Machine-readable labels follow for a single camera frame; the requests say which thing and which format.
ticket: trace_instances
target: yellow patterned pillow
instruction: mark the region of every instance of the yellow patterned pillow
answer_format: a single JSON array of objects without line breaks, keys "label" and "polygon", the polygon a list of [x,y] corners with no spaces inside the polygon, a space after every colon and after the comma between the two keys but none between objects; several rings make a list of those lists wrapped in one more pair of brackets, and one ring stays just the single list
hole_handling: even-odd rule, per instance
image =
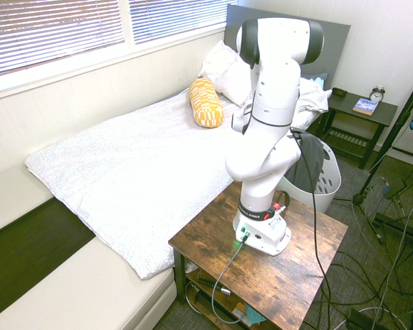
[{"label": "yellow patterned pillow", "polygon": [[195,121],[203,127],[218,127],[223,121],[223,106],[215,93],[213,83],[196,79],[190,86],[190,101]]}]

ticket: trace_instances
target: alarm clock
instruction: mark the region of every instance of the alarm clock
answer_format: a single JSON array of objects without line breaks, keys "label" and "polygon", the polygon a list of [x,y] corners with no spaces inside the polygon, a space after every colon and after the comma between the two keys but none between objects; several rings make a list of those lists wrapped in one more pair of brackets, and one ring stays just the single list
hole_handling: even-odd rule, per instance
[{"label": "alarm clock", "polygon": [[370,100],[381,102],[384,98],[384,93],[385,93],[384,86],[378,85],[372,90],[372,93],[370,93]]}]

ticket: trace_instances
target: white duvet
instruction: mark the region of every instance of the white duvet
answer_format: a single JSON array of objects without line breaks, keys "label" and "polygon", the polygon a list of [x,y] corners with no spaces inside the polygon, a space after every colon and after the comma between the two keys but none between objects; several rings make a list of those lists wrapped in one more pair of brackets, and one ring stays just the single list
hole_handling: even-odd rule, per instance
[{"label": "white duvet", "polygon": [[195,123],[184,92],[37,151],[25,164],[139,277],[151,278],[173,265],[168,240],[232,182],[224,161],[241,137],[230,128],[237,106],[220,99],[218,128]]}]

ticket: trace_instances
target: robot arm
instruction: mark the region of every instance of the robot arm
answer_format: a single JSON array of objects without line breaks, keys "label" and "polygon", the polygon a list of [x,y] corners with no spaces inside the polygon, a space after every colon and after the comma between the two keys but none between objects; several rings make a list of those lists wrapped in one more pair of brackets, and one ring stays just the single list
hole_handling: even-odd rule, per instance
[{"label": "robot arm", "polygon": [[226,158],[228,174],[243,182],[233,225],[236,239],[251,228],[246,244],[272,255],[287,245],[286,223],[272,212],[275,187],[300,156],[288,135],[299,98],[299,64],[313,62],[323,41],[318,23],[297,19],[245,21],[237,34],[240,56],[251,66],[254,97],[252,106],[244,105],[231,124],[243,133]]},{"label": "robot arm", "polygon": [[237,48],[251,66],[254,98],[251,110],[246,104],[233,115],[233,129],[244,134],[226,160],[234,180],[244,182],[267,174],[260,172],[263,164],[288,133],[294,116],[299,64],[313,62],[323,43],[321,26],[315,22],[269,18],[243,23]]}]

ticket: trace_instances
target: laundry basket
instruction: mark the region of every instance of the laundry basket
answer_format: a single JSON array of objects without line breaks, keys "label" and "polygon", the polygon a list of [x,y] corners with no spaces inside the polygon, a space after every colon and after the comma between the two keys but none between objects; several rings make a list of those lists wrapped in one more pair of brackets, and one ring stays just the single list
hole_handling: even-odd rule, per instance
[{"label": "laundry basket", "polygon": [[[341,185],[341,175],[339,174],[337,159],[332,149],[326,143],[322,141],[321,143],[323,144],[325,157],[315,189],[315,205],[318,211],[325,212]],[[277,185],[277,189],[286,191],[293,199],[312,208],[314,206],[312,194],[292,185],[285,177],[282,177]]]}]

